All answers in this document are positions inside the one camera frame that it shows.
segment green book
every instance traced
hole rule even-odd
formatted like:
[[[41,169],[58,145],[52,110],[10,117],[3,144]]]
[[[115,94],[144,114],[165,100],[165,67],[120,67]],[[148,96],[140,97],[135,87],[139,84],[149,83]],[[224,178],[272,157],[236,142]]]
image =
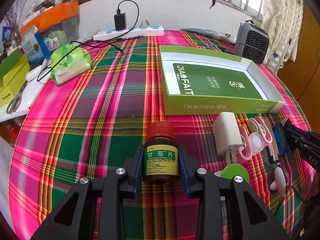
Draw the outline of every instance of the green book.
[[[247,75],[238,70],[192,64],[173,64],[181,95],[262,99]]]

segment yellow box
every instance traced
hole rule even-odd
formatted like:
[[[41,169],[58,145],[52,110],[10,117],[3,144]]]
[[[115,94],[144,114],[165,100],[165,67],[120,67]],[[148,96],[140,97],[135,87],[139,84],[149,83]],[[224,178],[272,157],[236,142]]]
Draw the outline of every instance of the yellow box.
[[[29,72],[30,65],[26,55],[3,76],[0,80],[0,107],[9,103],[19,92],[26,81],[26,75]]]

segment gray fan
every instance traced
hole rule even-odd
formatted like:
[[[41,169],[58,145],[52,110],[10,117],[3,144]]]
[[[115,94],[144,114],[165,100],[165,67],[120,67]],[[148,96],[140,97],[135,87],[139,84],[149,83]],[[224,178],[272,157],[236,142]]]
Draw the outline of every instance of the gray fan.
[[[269,46],[269,35],[250,22],[240,24],[234,54],[262,64]]]

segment table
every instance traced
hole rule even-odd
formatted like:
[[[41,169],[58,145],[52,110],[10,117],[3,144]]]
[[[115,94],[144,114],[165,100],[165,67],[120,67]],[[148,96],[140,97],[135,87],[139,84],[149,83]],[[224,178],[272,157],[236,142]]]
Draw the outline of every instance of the table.
[[[215,172],[225,160],[213,154],[211,125],[217,115],[165,116],[161,87],[159,45],[192,46],[217,51],[231,45],[197,34],[166,31],[163,37],[143,37],[90,51],[94,68],[56,87],[48,81],[29,111],[15,147],[9,181],[12,223],[21,240],[30,239],[39,224],[81,177],[101,178],[123,165],[145,141],[147,126],[166,120],[175,127],[176,140],[200,166]],[[282,82],[260,67],[286,104],[277,114],[263,114],[274,125],[286,116],[310,129],[303,112]],[[257,114],[237,114],[239,125]],[[250,185],[275,211],[279,195],[270,192],[276,165],[258,154],[247,162]],[[285,156],[282,166],[289,184],[309,196],[314,170],[299,157]],[[290,191],[277,218],[296,236],[305,206]],[[142,185],[139,196],[124,203],[127,239],[194,239],[198,201],[188,200],[181,184]],[[224,239],[228,239],[223,210]]]

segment pink clip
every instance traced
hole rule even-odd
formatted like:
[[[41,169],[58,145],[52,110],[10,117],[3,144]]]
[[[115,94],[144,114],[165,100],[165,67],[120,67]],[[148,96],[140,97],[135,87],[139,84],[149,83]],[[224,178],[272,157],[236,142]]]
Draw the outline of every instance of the pink clip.
[[[241,146],[239,149],[236,150],[237,153],[237,160],[238,163],[245,163],[248,160],[252,159],[252,149],[249,142],[249,137],[247,134],[247,130],[244,126],[239,126],[239,131],[241,138],[244,138],[245,141],[245,148]]]
[[[249,118],[247,124],[251,132],[257,132],[263,138],[264,146],[272,143],[270,131],[260,116]]]

